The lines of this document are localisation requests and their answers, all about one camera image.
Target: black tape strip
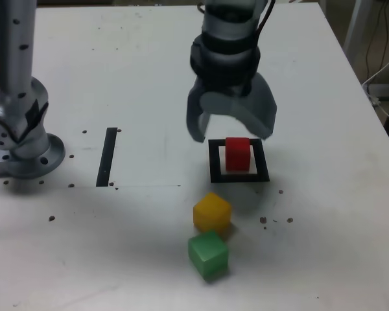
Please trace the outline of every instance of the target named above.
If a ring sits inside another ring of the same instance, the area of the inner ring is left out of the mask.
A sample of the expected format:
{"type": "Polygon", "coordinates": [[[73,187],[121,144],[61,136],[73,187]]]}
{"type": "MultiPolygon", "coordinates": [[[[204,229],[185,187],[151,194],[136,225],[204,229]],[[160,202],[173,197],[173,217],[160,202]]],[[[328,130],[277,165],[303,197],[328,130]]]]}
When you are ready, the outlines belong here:
{"type": "Polygon", "coordinates": [[[101,162],[99,163],[97,187],[108,187],[116,138],[117,128],[107,128],[104,148],[102,149],[101,162]]]}

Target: white table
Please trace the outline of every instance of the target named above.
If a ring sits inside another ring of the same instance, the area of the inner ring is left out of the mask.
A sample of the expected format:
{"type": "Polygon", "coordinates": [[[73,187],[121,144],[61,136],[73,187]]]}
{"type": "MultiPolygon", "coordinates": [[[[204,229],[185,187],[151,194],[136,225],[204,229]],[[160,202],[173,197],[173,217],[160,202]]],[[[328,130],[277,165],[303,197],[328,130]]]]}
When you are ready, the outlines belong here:
{"type": "MultiPolygon", "coordinates": [[[[264,185],[211,185],[187,133],[201,24],[190,6],[38,10],[45,127],[75,157],[43,185],[0,179],[0,311],[389,310],[389,139],[320,7],[277,5],[261,34],[278,104],[264,185]],[[96,188],[107,127],[115,186],[96,188]],[[230,274],[208,284],[187,239],[211,190],[236,230],[230,274]]],[[[207,138],[246,135],[212,117],[207,138]]]]}

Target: square target marker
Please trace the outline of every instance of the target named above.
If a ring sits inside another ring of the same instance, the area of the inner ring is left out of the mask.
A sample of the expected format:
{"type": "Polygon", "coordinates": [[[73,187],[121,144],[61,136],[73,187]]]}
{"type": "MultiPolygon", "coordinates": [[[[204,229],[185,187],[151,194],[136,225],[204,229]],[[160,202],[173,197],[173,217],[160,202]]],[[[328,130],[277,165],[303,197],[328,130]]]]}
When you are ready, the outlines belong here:
{"type": "MultiPolygon", "coordinates": [[[[260,139],[249,139],[250,164],[249,172],[227,171],[226,140],[209,140],[209,167],[211,183],[260,183],[270,181],[266,167],[264,149],[260,139]]],[[[241,150],[247,153],[245,146],[241,150]]]]}

